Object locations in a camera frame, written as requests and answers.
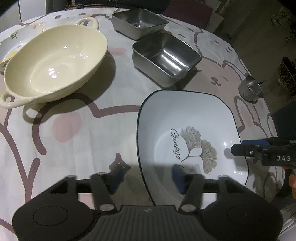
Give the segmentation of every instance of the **table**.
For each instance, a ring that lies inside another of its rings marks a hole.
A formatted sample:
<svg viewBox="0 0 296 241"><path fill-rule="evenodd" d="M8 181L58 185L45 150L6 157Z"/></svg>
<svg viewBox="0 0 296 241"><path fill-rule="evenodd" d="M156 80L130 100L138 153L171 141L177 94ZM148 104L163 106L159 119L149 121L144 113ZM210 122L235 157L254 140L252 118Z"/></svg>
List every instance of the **table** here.
<svg viewBox="0 0 296 241"><path fill-rule="evenodd" d="M17 240L11 219L18 207L67 175L85 179L121 164L126 174L112 197L115 204L152 204L138 165L136 123L140 105L160 87L133 67L135 41L113 30L111 15L121 10L54 12L0 33L2 41L30 23L39 23L46 30L91 16L98 19L99 30L109 43L99 71L77 92L55 102L0 109L1 240ZM196 70L172 88L221 98L233 112L241 140L276 136L264 100L248 103L238 93L240 82L249 72L233 48L205 30L166 19L169 23L165 30L202 56ZM3 75L0 78L0 91L4 91ZM246 186L271 201L282 186L282 169L263 167L252 159L248 164ZM80 195L80 200L92 206L90 194Z"/></svg>

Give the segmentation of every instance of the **maroon object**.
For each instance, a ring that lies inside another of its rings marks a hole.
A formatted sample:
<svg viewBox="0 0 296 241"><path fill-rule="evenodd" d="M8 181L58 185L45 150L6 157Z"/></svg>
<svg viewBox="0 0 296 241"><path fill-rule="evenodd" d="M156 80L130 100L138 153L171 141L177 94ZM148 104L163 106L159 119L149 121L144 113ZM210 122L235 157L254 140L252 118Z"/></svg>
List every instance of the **maroon object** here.
<svg viewBox="0 0 296 241"><path fill-rule="evenodd" d="M198 0L171 0L164 16L181 20L205 28L210 21L213 9Z"/></svg>

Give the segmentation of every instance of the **bowl handle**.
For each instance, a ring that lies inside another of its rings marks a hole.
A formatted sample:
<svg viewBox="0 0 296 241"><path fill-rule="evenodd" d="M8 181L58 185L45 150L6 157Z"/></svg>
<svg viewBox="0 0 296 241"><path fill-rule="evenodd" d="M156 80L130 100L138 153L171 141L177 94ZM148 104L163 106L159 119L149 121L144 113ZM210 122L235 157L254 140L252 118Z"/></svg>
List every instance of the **bowl handle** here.
<svg viewBox="0 0 296 241"><path fill-rule="evenodd" d="M95 18L91 18L91 17L79 19L74 24L79 25L84 21L91 21L93 23L92 27L95 29L99 29L99 22Z"/></svg>
<svg viewBox="0 0 296 241"><path fill-rule="evenodd" d="M6 102L6 99L10 96L11 94L9 94L7 91L4 91L4 93L0 96L1 107L5 109L12 109L12 108L20 107L22 105L32 102L31 99L23 99L23 100L16 100L14 102Z"/></svg>

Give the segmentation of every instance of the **black rim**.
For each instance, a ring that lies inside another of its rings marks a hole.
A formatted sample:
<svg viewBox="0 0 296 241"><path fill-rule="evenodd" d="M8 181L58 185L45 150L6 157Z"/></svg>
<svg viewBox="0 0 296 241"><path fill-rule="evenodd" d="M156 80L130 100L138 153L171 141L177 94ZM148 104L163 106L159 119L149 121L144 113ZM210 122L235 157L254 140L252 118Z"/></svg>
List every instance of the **black rim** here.
<svg viewBox="0 0 296 241"><path fill-rule="evenodd" d="M140 120L140 114L141 114L141 111L142 111L143 106L145 105L146 101L147 101L152 95L154 95L155 93L160 92L160 91L178 91L178 92L180 92L180 90L157 90L157 91L154 91L153 93L151 93L150 95L148 95L148 97L143 101L143 103L141 104L140 109L139 109L138 119L137 119L137 134L136 134L137 156L138 156L138 163L139 163L139 167L140 167L140 172L141 172L141 176L142 176L142 179L143 179L143 182L144 182L145 188L146 188L146 190L147 190L147 193L148 193L149 198L151 199L153 205L156 205L156 204L155 204L155 202L154 202L154 200L153 200L153 198L152 198L152 195L151 195L151 193L150 193L150 191L149 191L149 189L148 189L148 186L147 186L147 183L146 183L146 181L145 181L144 174L143 174L142 166L141 166L140 155L139 155L139 136L138 136L138 132L139 132L139 120ZM218 98L219 100L221 100L221 101L227 106L227 108L230 110L230 112L231 112L231 114L232 114L232 117L233 117L233 120L234 120L234 124L235 124L236 130L237 130L237 124L236 124L236 122L235 122L235 118L234 118L234 115L233 115L233 113L232 113L232 110L231 110L231 109L228 107L228 105L227 105L222 99L220 99L218 96L213 95L213 94L209 94L209 93L198 92L198 91L184 91L184 90L182 90L182 92L193 92L193 93L201 93L201 94L212 95L212 96ZM247 179L246 179L246 182L245 182L244 186L246 186L247 181L248 181L248 178L249 178L249 164L248 164L248 162L247 162L246 157L245 157L245 160L246 160L246 164L247 164L247 167L248 167L248 175L247 175Z"/></svg>

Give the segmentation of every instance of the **stainless steel tray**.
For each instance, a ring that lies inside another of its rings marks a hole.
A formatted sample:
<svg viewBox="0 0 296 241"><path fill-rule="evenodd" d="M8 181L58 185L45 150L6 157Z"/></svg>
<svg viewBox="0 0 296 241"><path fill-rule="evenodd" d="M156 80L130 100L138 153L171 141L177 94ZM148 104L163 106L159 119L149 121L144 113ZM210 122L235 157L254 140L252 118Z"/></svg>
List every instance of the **stainless steel tray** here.
<svg viewBox="0 0 296 241"><path fill-rule="evenodd" d="M161 31L168 21L144 9L132 9L112 14L114 30L125 36L139 40Z"/></svg>
<svg viewBox="0 0 296 241"><path fill-rule="evenodd" d="M159 33L133 44L133 64L162 87L183 79L201 56L168 33Z"/></svg>

